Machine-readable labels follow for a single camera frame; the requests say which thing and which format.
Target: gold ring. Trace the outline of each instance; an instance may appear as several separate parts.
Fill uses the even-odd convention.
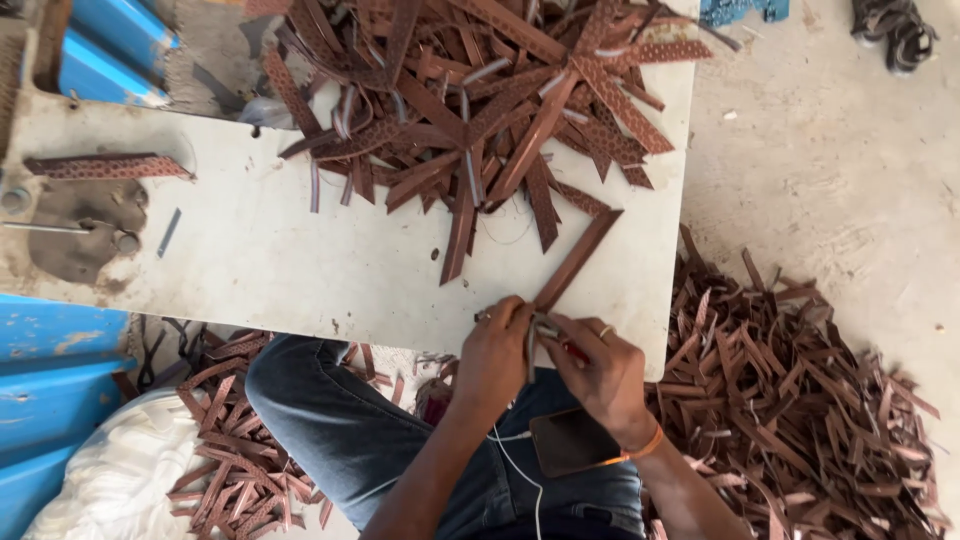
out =
[[[603,339],[603,336],[607,335],[608,331],[612,331],[613,335],[616,335],[616,328],[613,325],[607,325],[600,331],[600,339]]]

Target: person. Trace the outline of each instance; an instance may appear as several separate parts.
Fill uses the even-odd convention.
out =
[[[517,296],[485,310],[435,428],[338,365],[342,341],[277,337],[251,365],[247,395],[362,539],[642,538],[642,480],[670,540],[753,540],[668,440],[650,452],[658,425],[643,401],[643,352],[603,321],[550,314],[589,363],[547,340],[557,369],[538,368],[525,385],[533,313]],[[516,436],[532,418],[577,406],[624,451],[648,453],[545,478],[531,439]],[[494,424],[510,440],[494,440]]]

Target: white workbench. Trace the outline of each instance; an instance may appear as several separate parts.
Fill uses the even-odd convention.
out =
[[[674,8],[684,11],[685,4],[695,11],[692,2]],[[31,32],[25,73],[32,72],[35,53]],[[643,77],[666,110],[640,106],[679,149],[649,159],[646,170],[656,190],[627,185],[617,165],[601,184],[589,158],[556,141],[542,151],[553,153],[550,167],[558,180],[625,210],[556,310],[614,324],[646,352],[647,378],[658,380],[693,64],[644,67]],[[141,181],[150,196],[142,249],[105,266],[94,286],[36,269],[27,252],[28,233],[0,230],[0,292],[459,354],[473,314],[508,294],[532,299],[589,222],[554,196],[563,224],[544,255],[533,214],[516,196],[481,218],[463,274],[440,287],[451,222],[446,208],[437,204],[423,215],[415,200],[388,216],[383,187],[376,190],[377,206],[354,196],[343,207],[344,179],[324,172],[320,213],[310,213],[306,156],[276,157],[299,132],[261,129],[254,138],[251,126],[224,120],[96,102],[71,110],[70,104],[24,81],[5,190],[23,186],[36,203],[42,179],[24,169],[23,159],[100,152],[170,156],[195,172],[197,181]],[[158,258],[156,249],[176,208],[182,218]],[[435,248],[441,254],[431,260]]]

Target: white fabric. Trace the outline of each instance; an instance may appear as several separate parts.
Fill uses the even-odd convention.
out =
[[[193,455],[198,431],[172,388],[126,404],[67,461],[60,494],[36,515],[24,540],[185,538],[190,520],[170,515],[166,494],[203,464]]]

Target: blue jeans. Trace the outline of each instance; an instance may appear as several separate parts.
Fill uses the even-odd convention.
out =
[[[393,405],[339,365],[348,343],[284,334],[256,358],[246,388],[253,409],[330,500],[363,530],[433,428]],[[532,418],[579,406],[554,370],[539,369],[497,423],[501,437],[527,431]],[[516,465],[543,486],[540,516],[599,519],[641,534],[640,482],[626,461],[548,479],[531,439],[503,443]],[[481,443],[457,480],[436,537],[470,537],[532,519],[538,489],[510,465],[496,442]]]

